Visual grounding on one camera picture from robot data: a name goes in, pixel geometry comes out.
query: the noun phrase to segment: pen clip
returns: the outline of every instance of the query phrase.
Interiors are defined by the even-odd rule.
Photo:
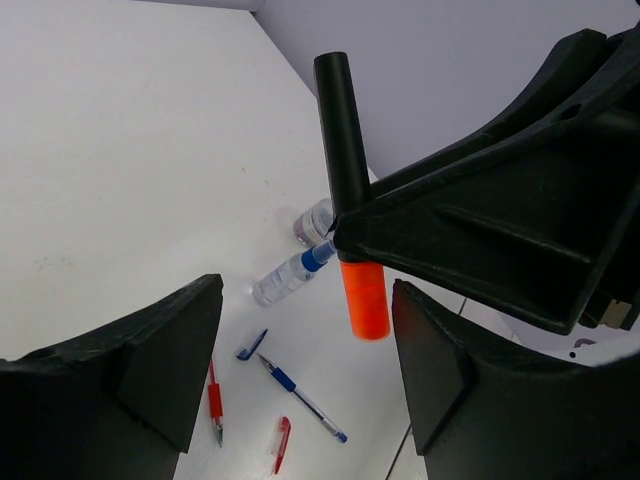
[[[260,344],[262,343],[262,340],[264,340],[264,337],[267,335],[268,331],[269,331],[268,328],[265,328],[264,330],[262,330],[262,332],[260,332],[258,336],[255,337],[253,342],[251,342],[251,338],[253,338],[253,336],[252,335],[247,336],[243,344],[240,345],[240,347],[236,351],[236,358],[238,360],[242,360],[243,362],[246,362],[247,360],[249,360],[251,356],[255,353],[255,351],[258,349]]]

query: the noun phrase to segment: orange cylinder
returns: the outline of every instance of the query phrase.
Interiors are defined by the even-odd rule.
[[[340,262],[353,334],[361,340],[382,340],[391,333],[387,289],[382,265]]]

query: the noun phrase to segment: bottle cap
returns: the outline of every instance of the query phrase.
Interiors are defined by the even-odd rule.
[[[331,241],[324,242],[302,254],[302,265],[310,272],[317,272],[327,264],[335,253]]]

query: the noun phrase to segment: grey wall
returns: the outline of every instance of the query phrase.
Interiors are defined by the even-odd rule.
[[[218,7],[255,12],[262,8],[265,0],[137,0],[140,2],[175,3],[193,7]]]
[[[634,0],[266,0],[258,22],[313,90],[349,54],[369,166],[387,175],[484,125],[561,37],[633,27]]]

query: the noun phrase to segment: white surface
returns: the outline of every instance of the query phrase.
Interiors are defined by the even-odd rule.
[[[388,480],[427,480],[424,457],[416,453],[413,434],[409,433]]]
[[[225,445],[202,410],[176,478],[268,478],[282,414],[293,423],[283,480],[358,478],[373,457],[384,468],[367,480],[384,478],[398,446],[385,434],[406,426],[393,339],[353,338],[336,263],[269,309],[249,295],[299,250],[291,222],[328,191],[315,99],[251,15],[5,0],[0,57],[0,356],[219,272]],[[233,358],[256,327],[270,328],[262,351],[347,432],[346,445],[256,362]]]
[[[500,312],[474,300],[467,299],[462,309],[462,316],[503,338],[518,342],[515,334],[502,318]]]

